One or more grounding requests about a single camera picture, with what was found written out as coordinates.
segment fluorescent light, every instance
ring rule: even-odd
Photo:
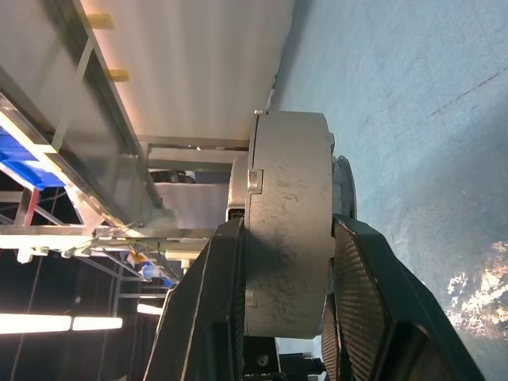
[[[71,328],[70,316],[0,314],[1,333],[63,332]]]
[[[149,306],[148,304],[138,304],[137,312],[160,316],[162,315],[163,309],[159,307]]]
[[[118,329],[123,325],[121,317],[77,316],[72,322],[73,331],[93,331],[96,329]]]

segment blue floor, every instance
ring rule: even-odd
[[[322,112],[359,219],[436,295],[487,379],[508,374],[508,2],[299,2],[280,110]]]

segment white ceiling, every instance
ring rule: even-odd
[[[266,106],[294,0],[82,0],[137,135],[247,140]]]

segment screw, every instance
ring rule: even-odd
[[[262,355],[257,357],[256,362],[260,367],[266,367],[270,360],[268,359],[268,356]]]

